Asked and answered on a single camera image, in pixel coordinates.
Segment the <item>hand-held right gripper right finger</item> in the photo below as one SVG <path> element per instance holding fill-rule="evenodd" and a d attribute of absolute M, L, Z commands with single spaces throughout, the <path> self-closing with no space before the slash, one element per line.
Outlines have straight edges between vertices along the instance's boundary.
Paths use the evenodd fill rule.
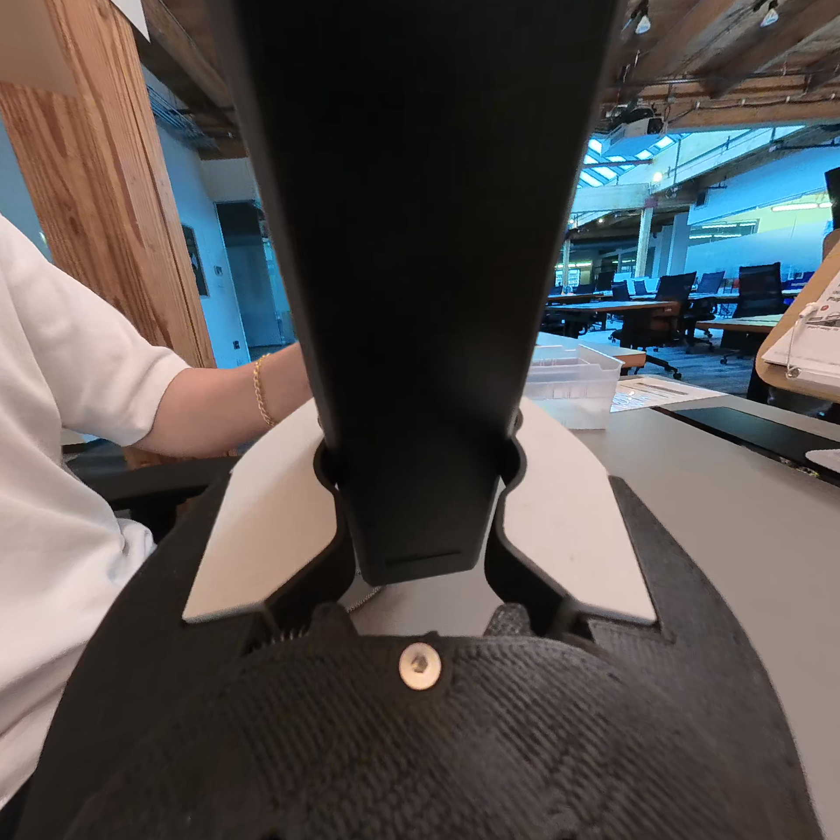
<path fill-rule="evenodd" d="M 611 478 L 541 404 L 523 398 L 485 552 L 503 602 L 545 635 L 555 620 L 658 622 Z"/>

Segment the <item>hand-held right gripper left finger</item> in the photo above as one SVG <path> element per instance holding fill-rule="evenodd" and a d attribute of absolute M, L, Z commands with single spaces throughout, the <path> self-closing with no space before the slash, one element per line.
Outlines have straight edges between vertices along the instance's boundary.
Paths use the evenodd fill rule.
<path fill-rule="evenodd" d="M 312 602 L 343 601 L 356 558 L 309 399 L 231 469 L 183 609 L 191 625 L 262 611 L 296 626 Z"/>

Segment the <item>black usb hub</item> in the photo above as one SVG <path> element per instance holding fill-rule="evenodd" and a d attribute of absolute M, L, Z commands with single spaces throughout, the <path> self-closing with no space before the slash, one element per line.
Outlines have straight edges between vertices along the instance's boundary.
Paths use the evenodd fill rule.
<path fill-rule="evenodd" d="M 625 2 L 207 2 L 353 549 L 476 565 Z"/>

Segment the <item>person's left forearm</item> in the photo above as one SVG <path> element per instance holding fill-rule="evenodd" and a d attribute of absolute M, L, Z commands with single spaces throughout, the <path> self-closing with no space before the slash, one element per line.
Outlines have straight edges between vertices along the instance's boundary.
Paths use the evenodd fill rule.
<path fill-rule="evenodd" d="M 300 343 L 234 369 L 188 369 L 167 386 L 150 432 L 134 446 L 214 457 L 254 443 L 311 398 Z"/>

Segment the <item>clear plastic bin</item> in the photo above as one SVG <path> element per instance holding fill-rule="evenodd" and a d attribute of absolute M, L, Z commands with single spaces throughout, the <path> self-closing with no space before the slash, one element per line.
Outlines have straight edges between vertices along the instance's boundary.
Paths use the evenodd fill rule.
<path fill-rule="evenodd" d="M 573 431 L 606 428 L 623 363 L 571 339 L 537 343 L 522 396 Z"/>

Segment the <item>printed paper sheet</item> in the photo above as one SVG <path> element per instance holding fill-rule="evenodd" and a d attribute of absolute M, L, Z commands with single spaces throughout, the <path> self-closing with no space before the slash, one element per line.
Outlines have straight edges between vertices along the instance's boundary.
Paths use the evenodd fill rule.
<path fill-rule="evenodd" d="M 628 376 L 619 379 L 610 411 L 620 413 L 648 407 L 672 406 L 718 396 L 723 394 L 655 376 Z"/>

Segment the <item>person in white shirt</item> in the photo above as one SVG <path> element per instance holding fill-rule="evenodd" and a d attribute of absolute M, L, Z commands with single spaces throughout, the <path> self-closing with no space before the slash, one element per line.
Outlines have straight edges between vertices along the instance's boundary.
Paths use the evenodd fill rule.
<path fill-rule="evenodd" d="M 62 458 L 65 431 L 134 445 L 187 369 L 1 219 L 1 803 L 39 761 L 65 685 L 154 548 Z"/>

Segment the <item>black mesh office chair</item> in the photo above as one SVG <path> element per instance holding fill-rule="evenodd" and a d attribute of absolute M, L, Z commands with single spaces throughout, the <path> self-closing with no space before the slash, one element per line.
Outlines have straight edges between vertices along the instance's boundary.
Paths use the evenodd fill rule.
<path fill-rule="evenodd" d="M 733 319 L 781 315 L 784 310 L 779 261 L 768 265 L 739 268 L 738 299 L 731 316 Z"/>
<path fill-rule="evenodd" d="M 666 360 L 651 354 L 650 350 L 678 347 L 683 343 L 684 316 L 696 280 L 695 271 L 662 276 L 650 305 L 631 310 L 623 318 L 621 345 L 644 351 L 646 362 L 662 368 L 677 380 L 681 379 L 681 373 Z"/>

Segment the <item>illustrated instruction board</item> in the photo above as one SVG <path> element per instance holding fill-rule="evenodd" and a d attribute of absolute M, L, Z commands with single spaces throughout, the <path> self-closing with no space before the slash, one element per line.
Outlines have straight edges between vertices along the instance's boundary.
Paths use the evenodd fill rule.
<path fill-rule="evenodd" d="M 823 403 L 839 402 L 839 233 L 824 259 L 760 347 L 754 370 L 762 383 Z"/>

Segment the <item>wooden panel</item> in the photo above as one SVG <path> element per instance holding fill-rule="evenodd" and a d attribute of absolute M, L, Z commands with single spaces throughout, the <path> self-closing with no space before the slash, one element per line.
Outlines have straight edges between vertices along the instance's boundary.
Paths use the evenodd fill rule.
<path fill-rule="evenodd" d="M 130 21 L 2 2 L 3 126 L 52 259 L 145 339 L 216 366 Z"/>

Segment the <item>white paper notice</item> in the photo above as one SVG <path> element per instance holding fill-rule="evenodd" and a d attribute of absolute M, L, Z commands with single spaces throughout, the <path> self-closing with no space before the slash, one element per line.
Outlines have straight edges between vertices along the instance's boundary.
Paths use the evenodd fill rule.
<path fill-rule="evenodd" d="M 136 32 L 151 42 L 143 2 L 141 0 L 112 0 L 111 3 L 131 23 Z"/>

